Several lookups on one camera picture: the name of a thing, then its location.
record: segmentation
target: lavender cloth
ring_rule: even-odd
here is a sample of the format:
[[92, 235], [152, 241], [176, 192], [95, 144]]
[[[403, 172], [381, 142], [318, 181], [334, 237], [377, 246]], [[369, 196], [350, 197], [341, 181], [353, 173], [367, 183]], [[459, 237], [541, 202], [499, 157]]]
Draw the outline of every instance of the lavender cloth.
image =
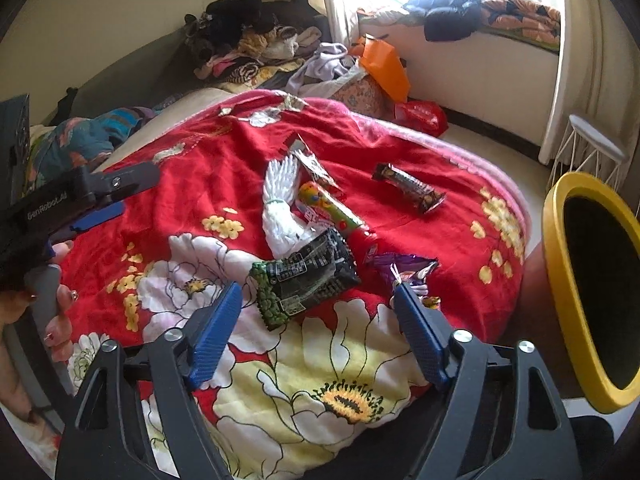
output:
[[322, 81], [332, 81], [336, 76], [345, 75], [349, 69], [340, 60], [347, 55], [347, 48], [341, 43], [320, 43], [315, 54], [289, 79], [284, 91], [298, 95], [305, 76]]

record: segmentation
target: red floral blanket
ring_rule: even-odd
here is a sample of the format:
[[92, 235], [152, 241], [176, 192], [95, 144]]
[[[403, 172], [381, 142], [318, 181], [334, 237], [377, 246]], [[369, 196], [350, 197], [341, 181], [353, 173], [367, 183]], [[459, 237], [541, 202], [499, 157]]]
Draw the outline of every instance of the red floral blanket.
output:
[[[214, 377], [196, 393], [212, 438], [238, 478], [290, 479], [331, 460], [366, 428], [396, 416], [426, 387], [376, 273], [274, 332], [255, 306], [251, 264], [269, 259], [262, 230], [267, 163], [300, 134], [366, 219], [380, 251], [438, 258], [430, 293], [452, 325], [483, 340], [504, 329], [520, 286], [522, 213], [472, 162], [389, 135], [342, 105], [280, 92], [236, 96], [179, 125], [118, 166], [152, 160], [159, 185], [127, 199], [126, 212], [76, 240], [63, 281], [79, 386], [100, 341], [124, 346], [183, 326], [229, 280], [244, 308]], [[375, 182], [391, 162], [447, 193], [419, 216], [397, 189]], [[147, 427], [159, 466], [176, 473], [150, 389]]]

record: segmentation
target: red plastic bag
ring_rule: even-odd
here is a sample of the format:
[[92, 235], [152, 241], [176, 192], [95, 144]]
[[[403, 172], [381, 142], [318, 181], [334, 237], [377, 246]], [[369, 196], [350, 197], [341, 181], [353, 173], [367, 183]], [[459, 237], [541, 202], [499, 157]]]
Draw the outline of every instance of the red plastic bag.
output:
[[449, 123], [444, 110], [433, 101], [409, 101], [396, 104], [396, 123], [433, 137], [447, 131]]

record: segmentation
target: brown wrapper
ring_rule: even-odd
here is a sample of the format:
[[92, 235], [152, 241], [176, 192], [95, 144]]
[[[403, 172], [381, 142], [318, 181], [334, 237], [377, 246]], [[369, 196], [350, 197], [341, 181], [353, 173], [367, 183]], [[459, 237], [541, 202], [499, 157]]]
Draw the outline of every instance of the brown wrapper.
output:
[[401, 189], [422, 214], [435, 209], [446, 197], [445, 193], [436, 191], [433, 187], [427, 186], [424, 182], [405, 171], [398, 170], [391, 164], [377, 165], [372, 177], [373, 180], [389, 182]]
[[338, 186], [337, 182], [329, 175], [316, 157], [315, 153], [306, 145], [299, 135], [292, 135], [286, 140], [287, 152], [294, 155], [304, 170], [308, 173], [311, 180], [320, 184], [328, 190], [333, 196], [339, 197], [344, 195], [344, 191]]

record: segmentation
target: finger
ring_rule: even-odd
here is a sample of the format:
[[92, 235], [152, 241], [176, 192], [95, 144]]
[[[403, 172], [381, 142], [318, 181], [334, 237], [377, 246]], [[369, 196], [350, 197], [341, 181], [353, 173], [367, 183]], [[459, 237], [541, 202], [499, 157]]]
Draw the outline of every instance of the finger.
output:
[[49, 347], [54, 347], [59, 344], [68, 341], [71, 337], [71, 321], [64, 314], [59, 314], [51, 321], [46, 328], [46, 337], [44, 338], [44, 344]]
[[55, 363], [68, 361], [74, 353], [74, 345], [71, 341], [66, 341], [51, 349], [51, 359]]
[[74, 243], [69, 240], [68, 242], [64, 242], [63, 244], [55, 244], [53, 246], [53, 251], [56, 255], [50, 260], [52, 264], [59, 264], [62, 260], [65, 259], [65, 256], [69, 254], [69, 251], [73, 249]]
[[56, 292], [56, 299], [58, 300], [59, 312], [66, 312], [74, 302], [74, 293], [68, 286], [60, 285]]
[[33, 300], [35, 300], [35, 296], [24, 290], [0, 292], [0, 322], [3, 324], [15, 323]]

